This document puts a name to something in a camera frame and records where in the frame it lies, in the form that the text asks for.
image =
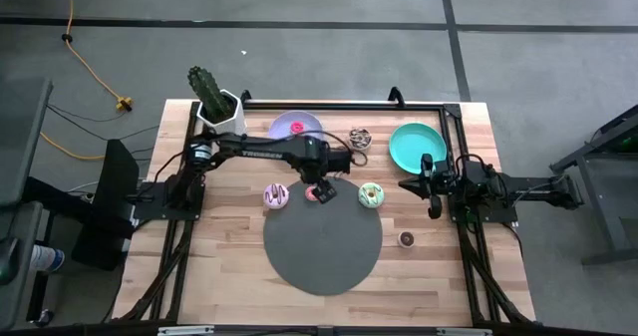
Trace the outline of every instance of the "cactus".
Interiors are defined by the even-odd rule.
[[[192,67],[188,71],[188,83],[203,103],[209,121],[218,124],[232,118],[234,102],[221,94],[210,72],[198,66]]]

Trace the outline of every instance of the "teal plate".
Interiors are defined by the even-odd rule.
[[[446,142],[434,129],[421,123],[407,123],[390,136],[390,156],[401,169],[418,174],[421,156],[432,155],[435,162],[446,159]]]

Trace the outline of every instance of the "gray floor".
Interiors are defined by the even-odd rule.
[[[65,17],[67,0],[0,0],[0,13]],[[636,24],[636,0],[453,0],[460,23]],[[247,21],[445,21],[441,0],[76,0],[85,17]],[[51,102],[95,118],[114,100],[60,40],[63,27],[0,26],[0,75],[53,79]],[[75,28],[74,46],[136,109],[110,124],[117,137],[156,125],[163,100],[191,98],[189,67],[210,69],[226,89],[261,99],[458,101],[446,32]],[[588,140],[638,98],[638,35],[461,33],[474,101],[487,102],[503,170],[550,175],[549,163]],[[43,127],[78,154],[105,144],[55,115]],[[127,140],[153,145],[155,133]],[[100,163],[78,162],[38,145],[32,174],[60,188],[96,180]],[[518,208],[525,267],[538,320],[547,325],[638,333],[637,262],[587,267],[604,247],[589,206]],[[61,225],[67,239],[74,234]],[[73,268],[62,282],[58,324],[102,319],[118,273]],[[99,297],[86,290],[101,285]]]

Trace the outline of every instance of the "wooden table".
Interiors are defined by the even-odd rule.
[[[181,150],[191,102],[166,101],[149,178]],[[470,153],[499,168],[486,104],[461,106]],[[280,113],[246,112],[249,133],[265,136],[271,121]],[[325,130],[344,139],[355,127],[366,128],[373,135],[368,165],[352,167],[351,174],[345,176],[354,184],[377,182],[386,193],[386,201],[379,209],[383,247],[371,274],[352,290],[328,297],[305,293],[282,280],[263,247],[262,193],[270,183],[292,184],[299,180],[299,175],[284,162],[232,159],[207,175],[206,199],[193,232],[179,323],[471,325],[457,230],[449,220],[447,206],[444,205],[440,219],[429,219],[428,202],[397,186],[398,180],[410,175],[394,165],[388,152],[388,139],[396,127],[422,122],[438,129],[437,114],[399,111],[313,114]],[[452,123],[450,128],[457,155]],[[177,167],[177,162],[172,163],[159,179],[176,172]],[[165,228],[165,221],[153,221],[134,235],[114,317],[126,313],[156,276]],[[520,311],[533,319],[516,239],[500,224],[486,224],[484,228],[494,278]],[[397,235],[402,230],[415,235],[413,248],[397,245]],[[478,281],[477,287],[481,309],[487,315],[482,282]],[[164,301],[170,297],[171,284],[166,290]]]

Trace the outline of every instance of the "green frosted donut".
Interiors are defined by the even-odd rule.
[[[375,182],[366,182],[359,188],[359,202],[366,207],[379,207],[384,198],[383,189]]]

